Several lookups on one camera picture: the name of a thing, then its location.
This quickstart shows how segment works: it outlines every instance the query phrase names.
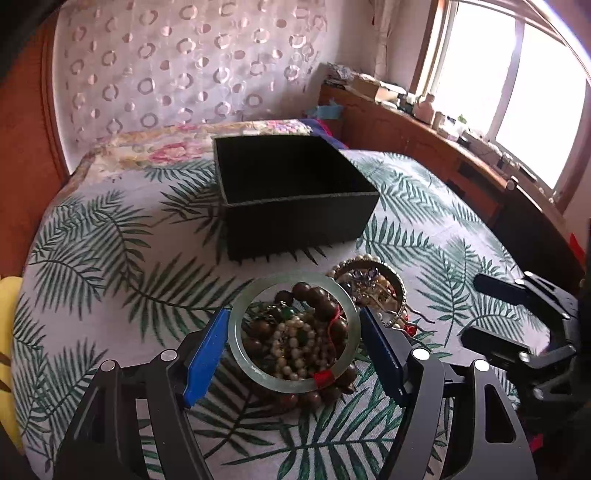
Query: red string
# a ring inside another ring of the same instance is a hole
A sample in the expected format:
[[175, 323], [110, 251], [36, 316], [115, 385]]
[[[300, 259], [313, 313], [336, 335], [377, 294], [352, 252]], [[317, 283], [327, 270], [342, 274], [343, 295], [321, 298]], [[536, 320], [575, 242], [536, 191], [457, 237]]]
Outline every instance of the red string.
[[[326, 329], [326, 334], [329, 338], [330, 346], [334, 350], [335, 355], [336, 355], [336, 348], [335, 348], [335, 344], [332, 341], [332, 338], [330, 337], [330, 328], [333, 326], [334, 322], [336, 322], [339, 318], [340, 318], [340, 306], [337, 304], [336, 314], [333, 317], [333, 319], [329, 322], [329, 326]], [[330, 369], [326, 369], [322, 372], [318, 372], [318, 373], [314, 374], [314, 382], [316, 383], [316, 386], [318, 388], [322, 389], [322, 388], [328, 387], [329, 385], [332, 385], [335, 382], [335, 376], [333, 375], [333, 373]]]
[[336, 349], [335, 349], [335, 344], [332, 341], [332, 337], [330, 335], [330, 328], [333, 326], [334, 322], [336, 322], [339, 319], [339, 317], [340, 317], [340, 306], [337, 304], [337, 306], [336, 306], [336, 314], [333, 317], [333, 319], [329, 322], [329, 327], [326, 330], [326, 334], [329, 337], [330, 346], [332, 346], [332, 348], [335, 350], [335, 353], [336, 353]]

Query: yellow object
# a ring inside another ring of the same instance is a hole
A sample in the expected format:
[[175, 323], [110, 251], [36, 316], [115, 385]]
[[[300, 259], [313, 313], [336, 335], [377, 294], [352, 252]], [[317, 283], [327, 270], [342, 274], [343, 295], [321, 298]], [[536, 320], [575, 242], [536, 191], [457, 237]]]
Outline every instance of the yellow object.
[[6, 365], [6, 363], [8, 363], [7, 359], [12, 358], [12, 325], [21, 284], [22, 279], [19, 277], [5, 277], [0, 280], [0, 381], [2, 382], [0, 383], [0, 423], [22, 453], [21, 436], [14, 410], [14, 397], [12, 392], [6, 392], [4, 387], [12, 389], [10, 365]]

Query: window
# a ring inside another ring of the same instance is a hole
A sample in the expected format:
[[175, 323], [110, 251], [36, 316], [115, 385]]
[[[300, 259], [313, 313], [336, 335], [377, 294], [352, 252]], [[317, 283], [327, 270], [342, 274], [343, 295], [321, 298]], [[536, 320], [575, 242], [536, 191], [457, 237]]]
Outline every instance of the window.
[[515, 48], [515, 20], [459, 5], [436, 92], [437, 109], [488, 132]]
[[553, 189], [579, 128], [583, 68], [561, 42], [519, 18], [452, 3], [449, 43], [431, 89], [435, 107], [463, 115]]

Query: cardboard box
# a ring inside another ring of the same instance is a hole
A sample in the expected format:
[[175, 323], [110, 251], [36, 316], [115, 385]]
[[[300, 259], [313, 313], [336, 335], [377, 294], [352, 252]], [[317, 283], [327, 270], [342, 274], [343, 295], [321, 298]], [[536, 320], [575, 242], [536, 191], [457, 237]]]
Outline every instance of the cardboard box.
[[363, 77], [355, 77], [351, 87], [362, 95], [378, 102], [393, 102], [400, 94], [397, 91], [381, 86], [378, 80], [369, 80]]
[[355, 240], [379, 192], [320, 137], [214, 139], [231, 260]]

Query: green bead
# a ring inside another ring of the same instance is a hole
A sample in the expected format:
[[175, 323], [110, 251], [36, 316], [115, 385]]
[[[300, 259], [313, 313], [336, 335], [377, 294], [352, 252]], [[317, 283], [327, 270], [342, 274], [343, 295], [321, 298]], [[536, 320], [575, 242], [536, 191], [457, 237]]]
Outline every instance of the green bead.
[[281, 316], [284, 320], [289, 320], [296, 314], [296, 311], [291, 307], [283, 307], [281, 309]]

